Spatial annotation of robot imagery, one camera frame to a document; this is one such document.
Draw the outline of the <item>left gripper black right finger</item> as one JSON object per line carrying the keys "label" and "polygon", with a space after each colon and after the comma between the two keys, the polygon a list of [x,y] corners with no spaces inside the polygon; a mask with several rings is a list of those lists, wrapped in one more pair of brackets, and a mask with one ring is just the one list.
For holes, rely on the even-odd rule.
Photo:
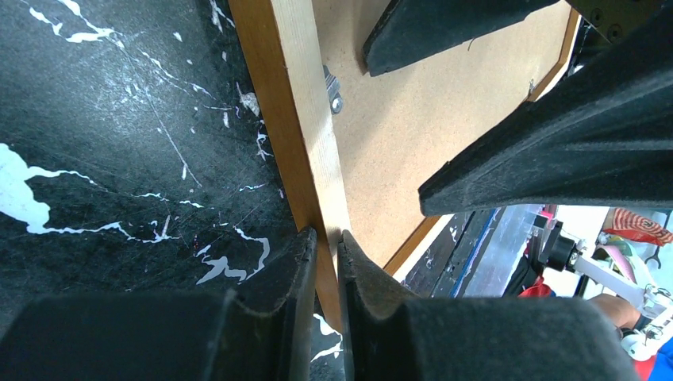
{"label": "left gripper black right finger", "polygon": [[614,327],[577,298],[422,298],[338,243],[349,380],[634,380]]}

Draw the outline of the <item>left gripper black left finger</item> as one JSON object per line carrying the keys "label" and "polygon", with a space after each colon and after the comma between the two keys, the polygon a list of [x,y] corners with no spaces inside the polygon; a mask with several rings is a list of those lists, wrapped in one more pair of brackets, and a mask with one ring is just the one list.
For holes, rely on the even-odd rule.
{"label": "left gripper black left finger", "polygon": [[317,234],[236,290],[39,298],[1,341],[4,380],[306,380]]}

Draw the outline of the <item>brown cardboard backing board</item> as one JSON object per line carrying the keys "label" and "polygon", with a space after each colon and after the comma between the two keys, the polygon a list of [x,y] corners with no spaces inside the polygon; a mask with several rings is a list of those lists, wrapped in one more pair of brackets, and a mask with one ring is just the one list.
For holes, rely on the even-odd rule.
{"label": "brown cardboard backing board", "polygon": [[557,63],[571,8],[524,21],[372,77],[363,43],[384,1],[316,1],[321,56],[339,79],[333,119],[352,233],[378,265],[423,221],[418,187],[509,115]]}

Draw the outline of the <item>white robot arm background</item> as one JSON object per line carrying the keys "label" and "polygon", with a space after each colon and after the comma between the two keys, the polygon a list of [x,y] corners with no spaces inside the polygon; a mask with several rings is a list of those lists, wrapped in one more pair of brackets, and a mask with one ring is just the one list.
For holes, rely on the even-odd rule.
{"label": "white robot arm background", "polygon": [[309,1],[1,4],[4,380],[306,380],[313,309],[349,380],[635,380],[672,290],[553,233],[649,321],[580,298],[422,297],[350,230]]}

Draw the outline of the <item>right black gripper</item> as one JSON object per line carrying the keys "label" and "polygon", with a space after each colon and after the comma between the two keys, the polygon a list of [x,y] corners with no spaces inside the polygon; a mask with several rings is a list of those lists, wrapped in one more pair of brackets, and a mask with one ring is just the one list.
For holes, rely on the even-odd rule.
{"label": "right black gripper", "polygon": [[672,207],[672,2],[567,3],[617,45],[423,183],[425,216],[518,204]]}

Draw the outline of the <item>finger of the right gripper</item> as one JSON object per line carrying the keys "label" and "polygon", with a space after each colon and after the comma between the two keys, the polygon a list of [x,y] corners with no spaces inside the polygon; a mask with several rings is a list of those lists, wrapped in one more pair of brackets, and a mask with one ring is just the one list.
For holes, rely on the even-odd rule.
{"label": "finger of the right gripper", "polygon": [[524,21],[550,0],[390,1],[361,48],[361,71],[376,77]]}

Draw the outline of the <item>person forearm in background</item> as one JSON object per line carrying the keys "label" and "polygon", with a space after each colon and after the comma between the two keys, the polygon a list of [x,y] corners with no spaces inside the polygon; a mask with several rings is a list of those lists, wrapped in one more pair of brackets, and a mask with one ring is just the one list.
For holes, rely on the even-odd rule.
{"label": "person forearm in background", "polygon": [[641,317],[639,310],[615,295],[599,294],[589,302],[598,307],[618,329],[633,329]]}

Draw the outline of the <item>wooden picture frame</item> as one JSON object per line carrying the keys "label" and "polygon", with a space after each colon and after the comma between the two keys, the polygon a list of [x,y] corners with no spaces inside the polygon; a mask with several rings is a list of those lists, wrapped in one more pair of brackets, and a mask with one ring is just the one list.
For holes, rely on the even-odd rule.
{"label": "wooden picture frame", "polygon": [[[314,2],[232,1],[229,8],[295,224],[317,230],[316,291],[325,320],[340,329],[336,246],[352,224],[333,119],[344,99],[321,56]],[[410,254],[433,224],[423,216],[389,262]]]}

